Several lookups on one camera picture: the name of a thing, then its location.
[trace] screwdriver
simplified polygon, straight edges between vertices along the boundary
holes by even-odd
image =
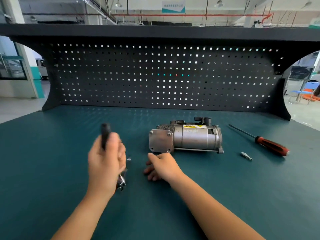
[[[238,131],[241,131],[241,132],[247,134],[248,136],[253,137],[255,143],[265,146],[268,150],[270,150],[274,154],[277,154],[279,156],[289,156],[290,150],[288,148],[286,148],[285,146],[280,145],[280,144],[275,143],[275,142],[270,141],[270,140],[266,140],[262,136],[255,137],[255,136],[253,136],[253,135],[251,135],[251,134],[249,134],[249,133],[247,133],[247,132],[245,132],[245,131],[243,131],[241,129],[238,129],[238,128],[234,127],[233,125],[229,124],[229,126],[231,126],[232,128],[235,128]]]

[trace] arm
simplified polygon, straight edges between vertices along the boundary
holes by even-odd
[[[51,240],[89,240],[110,198],[114,195],[119,174],[126,168],[126,148],[117,133],[111,133],[106,152],[99,136],[88,155],[88,190],[71,216]]]
[[[169,153],[148,154],[148,180],[166,180],[181,196],[209,240],[263,240],[255,230],[186,176]]]

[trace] air compressor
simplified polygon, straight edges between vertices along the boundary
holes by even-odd
[[[157,153],[173,153],[174,150],[205,151],[223,153],[222,134],[212,118],[195,117],[195,121],[171,121],[158,125],[149,132],[149,149]]]

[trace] teal work surface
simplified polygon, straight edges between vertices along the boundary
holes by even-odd
[[[259,113],[89,106],[0,124],[0,238],[50,239],[84,196],[88,151],[100,124],[110,122],[132,161],[128,185],[109,202],[93,239],[205,239],[170,186],[143,175],[148,132],[195,116],[221,127],[225,153],[174,152],[189,177],[266,239],[320,238],[319,131]],[[228,124],[281,143],[291,155],[275,156]]]

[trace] blue chair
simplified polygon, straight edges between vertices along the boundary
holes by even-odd
[[[301,101],[302,94],[311,94],[310,99],[308,101],[308,105],[309,105],[310,100],[312,99],[313,92],[307,92],[307,91],[303,91],[303,90],[304,89],[312,89],[314,91],[319,86],[319,84],[320,84],[319,82],[307,82],[301,91],[293,90],[291,92],[298,93],[298,96],[297,96],[297,100],[299,99],[298,103],[300,103],[300,101]]]

